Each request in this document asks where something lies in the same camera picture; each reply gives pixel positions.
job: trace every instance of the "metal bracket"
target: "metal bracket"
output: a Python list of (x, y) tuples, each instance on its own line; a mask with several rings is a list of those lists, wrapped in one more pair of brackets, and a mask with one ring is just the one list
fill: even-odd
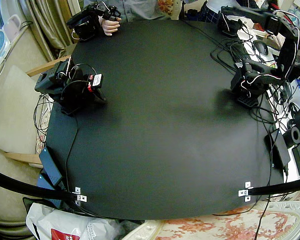
[(81, 188), (80, 187), (75, 187), (75, 189), (74, 189), (74, 191), (75, 192), (73, 192), (73, 194), (77, 194), (77, 199), (76, 199), (76, 201), (75, 201), (75, 203), (77, 204), (77, 205), (81, 205), (81, 202), (87, 202), (87, 196), (85, 196), (85, 195), (81, 195)]
[(249, 196), (248, 190), (249, 189), (253, 189), (253, 187), (251, 186), (251, 182), (250, 181), (246, 181), (244, 183), (244, 188), (245, 189), (242, 189), (242, 190), (238, 191), (238, 196), (239, 197), (243, 197), (244, 196), (244, 201), (245, 202), (250, 202), (251, 196)]

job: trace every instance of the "white plastic bag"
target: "white plastic bag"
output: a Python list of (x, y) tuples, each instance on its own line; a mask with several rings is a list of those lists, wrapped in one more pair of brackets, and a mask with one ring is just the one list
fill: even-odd
[(80, 216), (33, 203), (26, 225), (40, 240), (114, 240), (124, 233), (115, 220)]

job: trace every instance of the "black table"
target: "black table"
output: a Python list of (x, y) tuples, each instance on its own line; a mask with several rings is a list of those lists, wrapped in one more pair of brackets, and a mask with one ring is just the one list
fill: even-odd
[[(224, 39), (213, 24), (191, 24)], [(76, 46), (74, 62), (104, 75), (108, 100), (76, 114), (68, 175), (71, 190), (87, 196), (84, 208), (122, 219), (193, 217), (245, 205), (238, 190), (247, 181), (267, 184), (267, 133), (234, 101), (233, 76), (210, 57), (215, 47), (172, 20), (125, 23)], [(54, 104), (46, 143), (63, 171), (76, 128)], [(282, 182), (273, 169), (271, 183)]]

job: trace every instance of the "beige cushion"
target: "beige cushion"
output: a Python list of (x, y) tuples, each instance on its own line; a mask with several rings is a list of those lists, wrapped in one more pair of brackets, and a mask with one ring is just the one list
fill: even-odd
[(35, 84), (15, 65), (9, 70), (0, 96), (0, 149), (5, 152), (34, 154), (36, 151), (33, 113), (40, 93), (35, 91)]

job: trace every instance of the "computer mouse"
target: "computer mouse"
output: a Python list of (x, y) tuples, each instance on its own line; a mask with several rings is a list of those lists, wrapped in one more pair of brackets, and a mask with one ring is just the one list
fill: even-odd
[(268, 45), (265, 44), (262, 40), (254, 40), (253, 45), (262, 55), (267, 56), (269, 54)]

